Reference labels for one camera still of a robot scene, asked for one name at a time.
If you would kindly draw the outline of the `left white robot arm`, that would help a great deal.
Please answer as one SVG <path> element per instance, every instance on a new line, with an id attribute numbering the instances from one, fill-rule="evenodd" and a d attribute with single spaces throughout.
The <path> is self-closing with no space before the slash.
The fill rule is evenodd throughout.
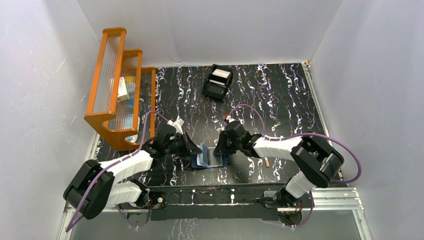
<path id="1" fill-rule="evenodd" d="M 144 208 L 149 203 L 146 188 L 128 178 L 149 171 L 165 156 L 187 158 L 202 154 L 186 132 L 166 125 L 134 151 L 119 158 L 97 162 L 85 161 L 63 193 L 63 199 L 87 220 L 106 207 L 132 203 Z"/>

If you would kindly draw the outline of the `blue leather card holder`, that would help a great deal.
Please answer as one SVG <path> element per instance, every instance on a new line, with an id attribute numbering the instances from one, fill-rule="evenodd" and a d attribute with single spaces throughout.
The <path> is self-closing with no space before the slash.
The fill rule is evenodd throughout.
<path id="1" fill-rule="evenodd" d="M 190 167 L 194 170 L 224 168 L 230 160 L 229 155 L 214 154 L 214 147 L 208 147 L 203 143 L 198 146 L 202 153 L 191 156 Z"/>

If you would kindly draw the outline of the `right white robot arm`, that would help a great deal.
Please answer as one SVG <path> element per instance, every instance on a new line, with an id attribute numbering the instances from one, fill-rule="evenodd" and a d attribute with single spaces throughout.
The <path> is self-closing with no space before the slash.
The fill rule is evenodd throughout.
<path id="1" fill-rule="evenodd" d="M 240 151 L 251 158 L 281 158 L 294 161 L 299 172 L 280 190 L 282 202 L 295 207 L 302 196 L 315 188 L 327 188 L 344 163 L 325 135 L 307 132 L 288 137 L 249 133 L 239 121 L 230 121 L 220 132 L 216 155 Z"/>

